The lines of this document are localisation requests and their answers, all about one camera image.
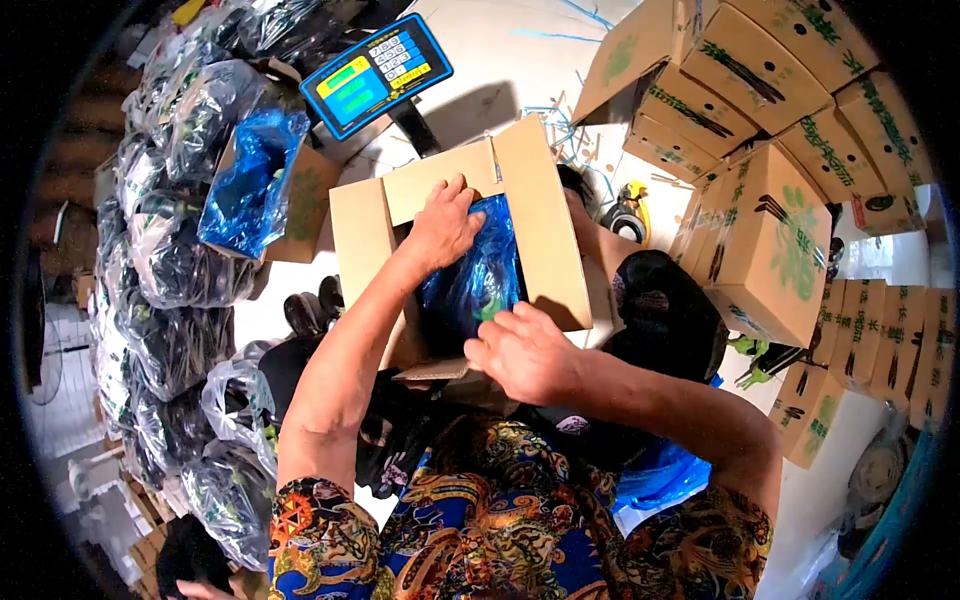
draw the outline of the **hand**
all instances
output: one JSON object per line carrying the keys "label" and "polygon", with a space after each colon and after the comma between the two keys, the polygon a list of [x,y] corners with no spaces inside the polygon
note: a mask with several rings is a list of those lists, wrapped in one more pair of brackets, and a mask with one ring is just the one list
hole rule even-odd
{"label": "hand", "polygon": [[[199,598],[200,600],[237,600],[236,596],[232,596],[225,591],[220,591],[211,584],[200,584],[178,579],[177,589],[187,598]],[[174,600],[173,596],[167,596],[167,598]]]}
{"label": "hand", "polygon": [[437,183],[423,210],[414,217],[410,235],[397,249],[420,270],[421,278],[463,256],[487,218],[483,212],[467,214],[476,192],[464,189],[464,183],[460,174],[450,185],[446,181]]}
{"label": "hand", "polygon": [[467,340],[470,367],[483,371],[518,402],[570,406],[583,389],[586,351],[575,347],[546,315],[526,302],[501,311]]}

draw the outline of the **clear plastic bag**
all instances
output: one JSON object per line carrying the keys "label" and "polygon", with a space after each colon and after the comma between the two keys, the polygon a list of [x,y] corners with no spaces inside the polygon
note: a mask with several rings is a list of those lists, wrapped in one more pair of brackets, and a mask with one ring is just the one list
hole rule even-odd
{"label": "clear plastic bag", "polygon": [[180,473],[190,510],[232,560],[265,572],[276,480],[243,446],[214,442],[205,454]]}
{"label": "clear plastic bag", "polygon": [[197,238],[202,205],[157,190],[133,210],[130,257],[144,298],[156,308],[222,308],[253,291],[259,262],[227,256]]}
{"label": "clear plastic bag", "polygon": [[87,312],[93,333],[91,349],[93,375],[97,380],[100,405],[108,422],[117,427],[132,428],[130,413],[130,353],[127,340],[117,331],[116,311],[109,302],[102,277],[97,278]]}
{"label": "clear plastic bag", "polygon": [[143,383],[139,361],[133,361],[131,408],[136,429],[153,462],[167,474],[177,474],[186,463],[200,459],[216,436],[200,403],[198,384],[164,402]]}
{"label": "clear plastic bag", "polygon": [[438,355],[459,353],[477,327],[525,299],[514,223],[503,194],[473,203],[486,221],[457,262],[431,274],[418,288],[423,333]]}
{"label": "clear plastic bag", "polygon": [[324,2],[287,30],[262,56],[274,56],[303,74],[333,58],[347,26],[330,16]]}
{"label": "clear plastic bag", "polygon": [[287,226],[289,174],[310,131],[304,112],[257,110],[237,124],[233,164],[217,174],[197,236],[259,260]]}
{"label": "clear plastic bag", "polygon": [[154,308],[139,287],[117,302],[117,329],[143,368],[142,382],[169,401],[233,354],[232,308]]}
{"label": "clear plastic bag", "polygon": [[166,158],[171,181],[210,183],[237,121],[265,101],[269,84],[242,60],[214,62],[183,94]]}
{"label": "clear plastic bag", "polygon": [[144,119],[144,129],[150,133],[158,148],[165,148],[173,133],[173,116],[183,94],[190,87],[200,70],[209,64],[228,60],[229,52],[213,42],[205,41],[197,45],[193,52],[185,57],[171,73],[160,93],[156,104]]}
{"label": "clear plastic bag", "polygon": [[154,462],[150,452],[143,443],[143,436],[133,430],[123,432],[123,449],[127,457],[127,467],[130,475],[146,488],[159,492],[163,489],[165,474],[163,469]]}
{"label": "clear plastic bag", "polygon": [[250,342],[206,377],[201,404],[217,438],[237,442],[256,453],[276,479],[276,452],[264,432],[264,413],[276,410],[267,378],[257,365],[279,340]]}
{"label": "clear plastic bag", "polygon": [[299,23],[328,0],[253,0],[238,28],[240,41],[252,57],[279,56],[271,52]]}
{"label": "clear plastic bag", "polygon": [[146,194],[164,183],[164,153],[145,133],[128,135],[117,150],[116,196],[129,221],[133,209]]}

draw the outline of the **concrete floor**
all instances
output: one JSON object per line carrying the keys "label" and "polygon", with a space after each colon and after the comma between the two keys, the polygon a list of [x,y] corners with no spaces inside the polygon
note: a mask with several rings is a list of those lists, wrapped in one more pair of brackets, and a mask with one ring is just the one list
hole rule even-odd
{"label": "concrete floor", "polygon": [[[592,12],[592,4],[583,0],[581,4]],[[598,0],[595,4],[601,17],[616,23],[636,3]],[[420,111],[446,148],[484,132],[497,132],[528,111],[543,111],[548,126],[562,123],[576,104],[581,78],[586,76],[599,44],[542,34],[599,39],[606,31],[600,22],[562,0],[419,0],[412,10],[425,18],[455,69],[451,79],[421,94]],[[611,190],[627,181],[645,182],[652,221],[650,248],[666,250],[684,214],[690,190],[657,180],[672,178],[649,163],[625,155],[620,149],[625,128],[587,128],[577,163],[590,167],[591,184],[602,204],[612,200]],[[566,156],[573,153],[568,143],[564,149]],[[380,176],[416,158],[402,133],[390,127],[347,165],[340,183]],[[858,237],[855,231],[850,235]],[[281,310],[283,300],[293,293],[316,290],[324,276],[337,273],[329,221],[319,249],[312,265],[273,264],[269,283],[259,298],[236,307],[238,347],[255,339],[282,338],[290,332]],[[905,265],[901,269],[904,272],[927,264],[924,249],[910,255],[905,252],[898,260]],[[591,286],[591,301],[596,329],[570,334],[581,346],[594,346],[611,328],[602,285]],[[774,379],[748,391],[736,390],[732,383],[748,364],[746,357],[729,350],[720,369],[726,380],[723,388],[767,413],[781,381]],[[877,402],[847,394],[813,467],[802,470],[784,462],[780,516],[758,600],[794,597],[791,573],[797,561],[839,516],[852,468],[882,423],[883,409]],[[394,504],[373,499],[369,489],[358,490],[357,498],[381,524]]]}

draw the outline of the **cardboard box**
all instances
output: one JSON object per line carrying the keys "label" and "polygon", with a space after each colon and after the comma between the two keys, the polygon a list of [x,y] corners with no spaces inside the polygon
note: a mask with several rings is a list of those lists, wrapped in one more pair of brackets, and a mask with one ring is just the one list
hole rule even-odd
{"label": "cardboard box", "polygon": [[[333,238],[347,309],[396,249],[393,227],[412,221],[437,181],[450,180],[457,173],[464,174],[478,198],[506,194],[530,301],[563,331],[592,328],[580,251],[537,115],[492,138],[417,160],[382,179],[330,190]],[[401,377],[458,378],[467,371],[462,356],[427,354],[420,343],[416,307],[408,302],[381,367],[415,365],[421,368]]]}
{"label": "cardboard box", "polygon": [[848,208],[856,227],[872,236],[921,231],[926,227],[912,187],[867,200],[854,198]]}
{"label": "cardboard box", "polygon": [[713,167],[697,179],[691,181],[690,185],[698,189],[710,185],[720,176],[726,175],[730,171],[730,165],[731,163],[728,158],[721,158],[720,163],[717,166]]}
{"label": "cardboard box", "polygon": [[827,208],[769,144],[733,166],[718,210],[723,219],[708,235],[693,278],[706,280],[729,329],[807,348],[827,277]]}
{"label": "cardboard box", "polygon": [[920,358],[925,309],[925,287],[898,285],[887,288],[870,396],[881,402],[892,402],[903,412],[910,410],[907,387]]}
{"label": "cardboard box", "polygon": [[874,71],[853,82],[837,92],[836,102],[863,140],[887,192],[935,182],[924,140],[889,74]]}
{"label": "cardboard box", "polygon": [[923,229],[914,187],[935,182],[933,169],[924,140],[893,79],[874,71],[837,92],[836,102],[886,188],[882,196],[853,201],[856,226],[870,235]]}
{"label": "cardboard box", "polygon": [[810,468],[836,415],[843,389],[826,369],[794,363],[774,400],[770,420],[783,436],[783,457]]}
{"label": "cardboard box", "polygon": [[833,103],[781,133],[780,142],[832,203],[885,193],[874,162]]}
{"label": "cardboard box", "polygon": [[[879,62],[870,43],[835,0],[724,0],[783,44],[834,92]],[[704,0],[704,14],[717,0]]]}
{"label": "cardboard box", "polygon": [[663,124],[638,114],[623,151],[642,158],[680,181],[690,183],[720,161]]}
{"label": "cardboard box", "polygon": [[[224,155],[217,165],[220,173],[233,164],[234,135],[230,137]],[[287,196],[287,227],[283,236],[267,247],[262,260],[311,263],[317,250],[317,240],[329,210],[329,191],[337,184],[341,165],[300,144],[284,193]],[[239,256],[215,244],[211,248],[228,256]]]}
{"label": "cardboard box", "polygon": [[645,0],[604,36],[593,56],[570,122],[629,123],[636,114],[637,81],[666,60],[677,64],[683,42],[678,0]]}
{"label": "cardboard box", "polygon": [[852,392],[870,392],[886,290],[883,279],[847,282],[829,369],[840,385]]}
{"label": "cardboard box", "polygon": [[739,110],[665,62],[638,85],[636,112],[679,133],[716,159],[756,134]]}
{"label": "cardboard box", "polygon": [[729,4],[703,14],[695,45],[680,68],[726,98],[771,135],[830,102],[806,67],[754,21]]}
{"label": "cardboard box", "polygon": [[824,298],[820,302],[816,328],[820,330],[820,342],[810,354],[810,362],[828,367],[833,348],[837,342],[837,319],[843,310],[843,297],[847,289],[846,279],[834,279],[824,288]]}
{"label": "cardboard box", "polygon": [[956,346],[956,290],[926,290],[924,336],[910,395],[910,424],[937,428],[947,409]]}
{"label": "cardboard box", "polygon": [[690,215],[689,226],[678,231],[670,248],[670,255],[688,274],[693,274],[710,230],[717,226],[723,217],[723,213],[718,210],[720,193],[724,180],[729,176],[729,172],[721,173],[716,180],[709,181],[696,190],[690,198],[690,204],[696,204],[695,212]]}
{"label": "cardboard box", "polygon": [[90,300],[90,294],[93,294],[93,288],[96,284],[97,280],[93,275],[73,276],[73,293],[77,298],[77,306],[79,306],[81,310],[86,310],[86,306]]}

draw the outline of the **finger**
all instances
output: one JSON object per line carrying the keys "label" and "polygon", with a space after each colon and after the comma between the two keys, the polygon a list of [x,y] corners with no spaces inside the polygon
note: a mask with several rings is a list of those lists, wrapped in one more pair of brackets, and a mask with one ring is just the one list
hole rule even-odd
{"label": "finger", "polygon": [[492,350],[483,341],[476,338],[464,342],[464,356],[467,358],[467,366],[473,371],[486,371],[490,366]]}
{"label": "finger", "polygon": [[483,226],[487,221],[487,213],[482,210],[478,210],[473,214],[467,216],[467,236],[470,239],[473,239],[473,236],[477,234],[477,231]]}
{"label": "finger", "polygon": [[484,341],[491,349],[496,349],[503,338],[512,333],[501,324],[494,321],[484,321],[477,327],[477,337]]}
{"label": "finger", "polygon": [[464,183],[466,182],[463,175],[460,173],[453,176],[453,179],[450,180],[450,185],[446,187],[444,191],[440,193],[437,197],[437,200],[442,203],[453,202],[453,199],[457,197],[457,194],[464,189]]}
{"label": "finger", "polygon": [[493,322],[518,336],[526,337],[531,333],[531,323],[509,310],[501,310],[493,315]]}
{"label": "finger", "polygon": [[197,582],[178,579],[177,589],[188,598],[200,598],[200,600],[236,600],[234,596],[222,592],[210,584],[199,584]]}
{"label": "finger", "polygon": [[537,324],[544,331],[563,335],[560,328],[557,327],[557,324],[553,322],[553,319],[550,319],[545,312],[534,308],[528,302],[521,301],[514,304],[514,313],[526,321]]}
{"label": "finger", "polygon": [[464,191],[457,194],[457,197],[453,199],[453,203],[467,212],[467,209],[473,204],[474,194],[476,194],[476,190],[472,187],[464,188]]}
{"label": "finger", "polygon": [[440,197],[440,193],[446,189],[446,181],[439,180],[437,184],[433,186],[433,189],[430,190],[430,193],[426,197],[426,203],[431,204],[437,201],[437,198]]}

